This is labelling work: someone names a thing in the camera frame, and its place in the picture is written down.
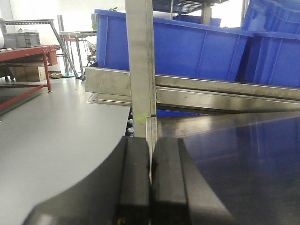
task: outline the black plastic part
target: black plastic part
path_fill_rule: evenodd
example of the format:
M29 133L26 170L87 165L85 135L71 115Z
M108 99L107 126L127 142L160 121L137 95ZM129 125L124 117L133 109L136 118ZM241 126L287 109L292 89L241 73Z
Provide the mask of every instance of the black plastic part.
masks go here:
M176 138L158 140L152 160L153 225L189 224L178 143Z
M192 225L234 225L230 212L199 173L182 139L178 139L181 166Z
M23 225L120 224L116 213L121 196L120 205L126 202L132 208L142 206L145 210L142 217L148 222L149 186L145 185L149 183L147 152L145 139L123 137L97 169L70 189L37 205ZM133 159L139 157L143 161L139 163L139 170L132 174L130 172L135 164ZM141 180L130 183L129 187L127 180L137 178ZM137 194L129 193L130 188L138 190L139 187L142 189ZM131 213L134 216L127 216L134 218L135 211Z
M149 223L149 148L143 138L129 138L118 210L118 225Z

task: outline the metal shelf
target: metal shelf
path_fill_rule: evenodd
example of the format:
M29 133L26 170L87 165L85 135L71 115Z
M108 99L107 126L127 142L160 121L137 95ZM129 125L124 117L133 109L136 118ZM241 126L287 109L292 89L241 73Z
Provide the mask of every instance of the metal shelf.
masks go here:
M188 14L194 11L198 11L202 8L203 3L222 3L228 0L174 0L173 13ZM170 12L171 0L153 0L153 11Z

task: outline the cardboard box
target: cardboard box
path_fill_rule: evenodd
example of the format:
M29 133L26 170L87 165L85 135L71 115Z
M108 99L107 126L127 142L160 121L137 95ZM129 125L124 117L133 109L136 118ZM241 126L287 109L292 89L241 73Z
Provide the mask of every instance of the cardboard box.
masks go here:
M33 82L46 79L44 67L14 67L13 73L17 82Z

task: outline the metal pipe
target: metal pipe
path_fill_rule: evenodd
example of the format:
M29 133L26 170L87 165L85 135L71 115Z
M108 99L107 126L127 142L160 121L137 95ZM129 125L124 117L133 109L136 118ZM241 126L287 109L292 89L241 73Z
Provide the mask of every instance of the metal pipe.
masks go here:
M77 47L77 52L78 52L80 72L81 72L81 75L83 75L83 62L81 60L81 53L80 53L80 47L79 47L79 39L77 37L75 38L75 42L76 42L76 47Z

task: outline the red table leg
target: red table leg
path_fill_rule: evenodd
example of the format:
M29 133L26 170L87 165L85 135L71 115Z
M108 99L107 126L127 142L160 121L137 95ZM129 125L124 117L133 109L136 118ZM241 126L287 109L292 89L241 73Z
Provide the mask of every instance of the red table leg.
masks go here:
M26 86L26 85L14 85L14 86L15 86L15 88L27 88L27 87L28 87L28 86ZM18 100L20 100L20 99L22 99L22 98L24 98L24 97L30 95L31 93L33 93L33 92L35 92L35 91L37 91L37 90L39 90L39 89L42 89L42 88L45 87L45 86L46 86L45 84L35 85L35 88L33 88L33 89L31 89L31 90L29 90L29 91L27 91L27 92L25 92L25 93L23 93L23 94L21 94L21 95L18 95L17 97L14 97L14 98L12 98L12 99L10 99L10 100L8 100L8 101L6 101L6 102L0 104L0 109L2 109L2 108L4 108L4 107L6 107L6 106L8 106L8 105L10 105L10 104L12 104L12 103L18 101Z
M47 53L43 54L43 61L44 61L44 67L45 67L45 73L46 73L48 93L52 93L52 87L51 87L51 82L50 82L50 77L49 77L48 62L47 62Z

